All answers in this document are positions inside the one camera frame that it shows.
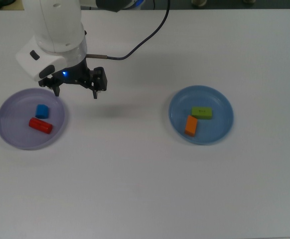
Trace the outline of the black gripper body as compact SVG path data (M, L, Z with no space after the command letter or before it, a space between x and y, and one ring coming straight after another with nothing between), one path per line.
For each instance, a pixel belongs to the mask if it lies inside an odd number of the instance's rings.
M56 73L53 73L52 80L54 83L58 83L60 85L77 84L83 87L92 86L90 69L87 66L85 58L75 66L64 68Z

